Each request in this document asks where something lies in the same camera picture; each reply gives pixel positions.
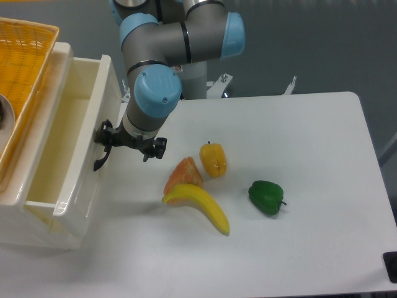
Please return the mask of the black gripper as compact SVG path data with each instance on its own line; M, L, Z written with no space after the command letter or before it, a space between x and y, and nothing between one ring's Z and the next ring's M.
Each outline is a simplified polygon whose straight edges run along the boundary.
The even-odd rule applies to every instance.
M112 144L115 147L125 146L142 151L143 161L150 158L162 159L166 151L167 138L155 138L157 131L146 132L138 130L130 135L123 124L116 129L109 119L103 121L94 134L94 142L104 147L104 152L109 152Z

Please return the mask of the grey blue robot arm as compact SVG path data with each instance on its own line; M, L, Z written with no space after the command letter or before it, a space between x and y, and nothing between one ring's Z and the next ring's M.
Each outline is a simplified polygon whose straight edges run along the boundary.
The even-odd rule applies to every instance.
M176 66L239 55L246 44L242 17L223 1L110 1L119 25L130 100L118 127L109 120L94 141L109 155L114 147L163 157L158 132L176 108L182 83Z

